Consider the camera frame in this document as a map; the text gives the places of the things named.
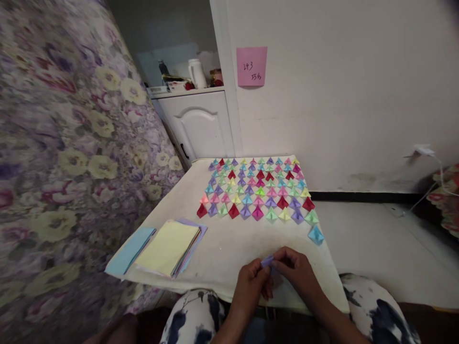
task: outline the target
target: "white thermos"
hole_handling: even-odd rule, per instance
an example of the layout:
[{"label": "white thermos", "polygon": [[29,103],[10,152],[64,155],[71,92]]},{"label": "white thermos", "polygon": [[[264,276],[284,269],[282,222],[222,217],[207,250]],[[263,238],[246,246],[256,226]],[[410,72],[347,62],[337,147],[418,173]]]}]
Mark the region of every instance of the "white thermos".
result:
[{"label": "white thermos", "polygon": [[206,88],[207,81],[199,59],[188,60],[188,70],[190,71],[191,81],[197,89]]}]

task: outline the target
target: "patterned pants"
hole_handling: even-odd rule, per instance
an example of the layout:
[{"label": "patterned pants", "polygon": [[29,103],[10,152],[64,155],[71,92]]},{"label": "patterned pants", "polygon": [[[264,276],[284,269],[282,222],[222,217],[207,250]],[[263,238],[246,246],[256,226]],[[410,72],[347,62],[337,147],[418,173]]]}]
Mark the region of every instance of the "patterned pants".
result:
[{"label": "patterned pants", "polygon": [[[375,281],[341,275],[350,318],[375,344],[421,343],[389,292]],[[161,344],[209,343],[225,319],[223,306],[208,290],[192,290],[177,301],[164,327]]]}]

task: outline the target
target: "pink sticky note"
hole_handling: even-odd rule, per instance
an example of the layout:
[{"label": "pink sticky note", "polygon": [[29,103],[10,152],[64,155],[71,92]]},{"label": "pink sticky note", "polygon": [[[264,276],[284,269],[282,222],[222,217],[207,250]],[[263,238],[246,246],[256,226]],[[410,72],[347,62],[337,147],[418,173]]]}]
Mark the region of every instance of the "pink sticky note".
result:
[{"label": "pink sticky note", "polygon": [[263,86],[268,47],[236,48],[239,86]]}]

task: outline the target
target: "hand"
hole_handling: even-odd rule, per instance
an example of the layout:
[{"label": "hand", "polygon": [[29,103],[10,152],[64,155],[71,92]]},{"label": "hand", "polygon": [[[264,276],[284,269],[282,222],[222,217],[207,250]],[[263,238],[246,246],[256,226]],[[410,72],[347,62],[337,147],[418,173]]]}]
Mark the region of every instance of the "hand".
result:
[{"label": "hand", "polygon": [[272,283],[271,268],[263,269],[260,259],[244,265],[239,271],[228,317],[238,319],[247,325],[258,306],[260,294],[267,301],[273,297]]},{"label": "hand", "polygon": [[273,254],[273,258],[272,266],[288,279],[306,305],[325,296],[304,254],[283,247]]}]

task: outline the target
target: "floor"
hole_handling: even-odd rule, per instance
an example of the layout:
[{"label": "floor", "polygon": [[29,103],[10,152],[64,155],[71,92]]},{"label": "floor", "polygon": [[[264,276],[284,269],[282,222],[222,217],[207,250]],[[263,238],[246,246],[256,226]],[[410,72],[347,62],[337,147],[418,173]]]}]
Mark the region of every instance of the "floor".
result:
[{"label": "floor", "polygon": [[459,308],[459,241],[395,204],[316,202],[338,273],[373,278],[398,302]]}]

